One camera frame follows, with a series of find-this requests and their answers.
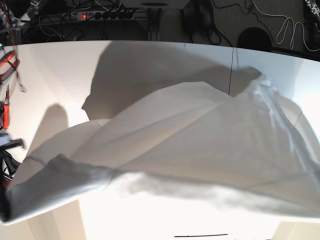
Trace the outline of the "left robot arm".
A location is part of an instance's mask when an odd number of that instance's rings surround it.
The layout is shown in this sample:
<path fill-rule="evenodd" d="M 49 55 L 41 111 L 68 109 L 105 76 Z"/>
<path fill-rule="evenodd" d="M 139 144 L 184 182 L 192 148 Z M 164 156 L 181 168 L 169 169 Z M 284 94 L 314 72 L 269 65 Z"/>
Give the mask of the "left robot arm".
<path fill-rule="evenodd" d="M 317 2 L 315 0 L 304 0 L 306 5 L 308 6 L 311 14 L 316 17 L 320 18 L 320 7 L 318 6 Z"/>

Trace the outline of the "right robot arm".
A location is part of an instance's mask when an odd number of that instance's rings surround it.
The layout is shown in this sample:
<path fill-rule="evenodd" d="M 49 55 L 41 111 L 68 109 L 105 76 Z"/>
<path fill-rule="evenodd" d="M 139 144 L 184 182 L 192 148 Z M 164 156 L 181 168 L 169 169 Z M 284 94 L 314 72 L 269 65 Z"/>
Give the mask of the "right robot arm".
<path fill-rule="evenodd" d="M 11 43 L 12 49 L 14 50 L 14 59 L 17 62 L 19 60 L 19 58 L 18 58 L 18 49 L 17 49 L 17 46 L 15 44 L 15 34 L 14 34 L 14 30 L 13 29 L 10 30 L 10 28 L 13 28 L 14 26 L 12 24 L 12 20 L 11 20 L 11 16 L 10 16 L 10 13 L 9 13 L 9 9 L 6 6 L 6 3 L 5 3 L 4 0 L 2 1 L 1 7 L 2 7 L 2 12 L 4 13 L 4 16 L 5 16 L 5 21 L 6 21 L 7 25 L 8 25 L 9 39 L 10 39 L 10 43 Z M 21 81 L 21 76 L 20 76 L 20 73 L 18 71 L 18 66 L 19 66 L 19 64 L 17 64 L 17 66 L 13 67 L 13 70 L 14 70 L 14 73 L 15 73 L 16 82 L 18 84 L 19 90 L 22 93 L 26 93 L 27 89 L 26 89 L 26 87 L 23 85 L 23 83 Z"/>

